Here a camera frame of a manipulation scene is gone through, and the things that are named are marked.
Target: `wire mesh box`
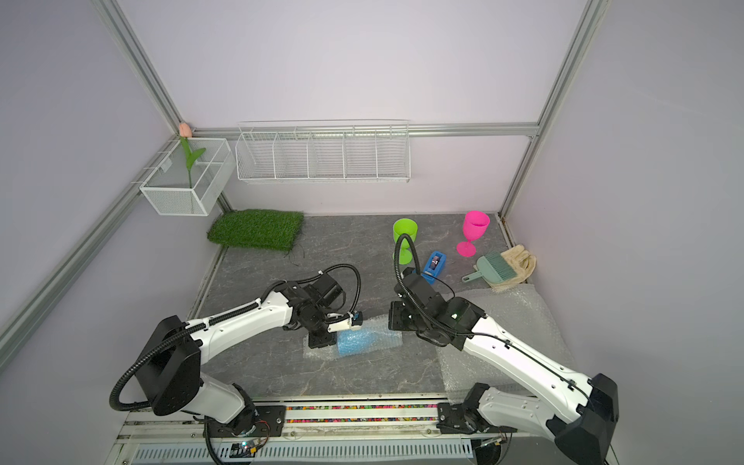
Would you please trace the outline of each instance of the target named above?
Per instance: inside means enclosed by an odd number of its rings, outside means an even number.
[[[241,124],[235,147],[238,178],[248,183],[411,178],[408,125],[399,121],[360,126],[248,125]]]
[[[186,168],[186,154],[180,141],[145,179],[140,191],[161,215],[206,217],[235,169],[227,139],[189,138],[189,148],[204,153]]]

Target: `beige glove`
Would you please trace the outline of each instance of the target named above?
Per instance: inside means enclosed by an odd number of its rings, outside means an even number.
[[[501,256],[509,263],[509,266],[516,272],[516,276],[502,283],[488,283],[495,291],[500,292],[516,286],[532,275],[537,264],[537,257],[525,250],[524,246],[514,246],[509,250],[502,252]]]

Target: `robotic arm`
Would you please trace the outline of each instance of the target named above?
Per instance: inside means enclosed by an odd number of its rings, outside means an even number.
[[[536,397],[506,394],[477,383],[462,404],[440,404],[444,433],[488,432],[510,426],[553,440],[579,465],[602,465],[618,421],[618,387],[603,374],[589,378],[563,367],[509,334],[473,303],[445,301],[421,276],[410,237],[394,252],[399,301],[391,303],[388,327],[415,331],[437,346],[448,344],[477,356],[525,386]],[[400,272],[398,257],[408,239],[414,269]]]
[[[403,240],[414,257],[413,269],[400,271]],[[593,378],[571,371],[509,334],[493,318],[459,297],[445,301],[420,274],[413,240],[401,234],[394,250],[400,300],[391,303],[391,330],[415,331],[437,346],[448,344],[495,365],[536,397],[507,394],[476,383],[465,401],[441,403],[437,427],[444,433],[494,432],[510,426],[555,442],[579,465],[602,465],[618,421],[618,388],[607,376]],[[357,287],[351,308],[332,308],[345,292],[327,273],[352,269]],[[200,371],[228,347],[274,327],[307,329],[311,348],[336,343],[336,332],[358,329],[356,311],[361,278],[351,265],[331,266],[319,275],[298,281],[278,281],[255,301],[207,318],[183,322],[176,316],[161,321],[137,362],[119,379],[109,397],[114,410],[152,407],[156,415],[186,411],[203,414],[234,435],[249,433],[260,421],[250,396],[238,385],[227,385]],[[125,384],[137,377],[147,401],[122,403]],[[213,459],[208,424],[205,436]]]
[[[357,289],[350,310],[337,313],[331,305],[344,290],[327,272],[352,269]],[[200,366],[239,342],[263,331],[282,327],[309,333],[311,348],[336,343],[336,333],[361,327],[359,272],[351,265],[332,266],[318,276],[272,284],[261,298],[207,318],[183,322],[176,316],[161,321],[139,360],[119,379],[109,404],[114,410],[152,407],[156,415],[183,410],[215,419],[232,434],[249,432],[257,422],[257,411],[239,385],[227,385],[202,373]],[[124,404],[119,400],[124,385],[136,376],[146,402]]]

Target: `blue stapler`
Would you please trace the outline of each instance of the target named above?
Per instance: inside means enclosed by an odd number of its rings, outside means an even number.
[[[447,256],[445,254],[435,251],[431,257],[429,257],[426,266],[423,267],[423,271],[421,272],[423,278],[426,279],[429,284],[434,284],[434,278],[439,276],[442,272],[444,269],[444,262],[446,261]]]

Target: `artificial grass mat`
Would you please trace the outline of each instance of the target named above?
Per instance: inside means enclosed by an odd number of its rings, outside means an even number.
[[[207,239],[229,247],[288,252],[295,244],[304,217],[301,211],[231,211],[214,222]]]

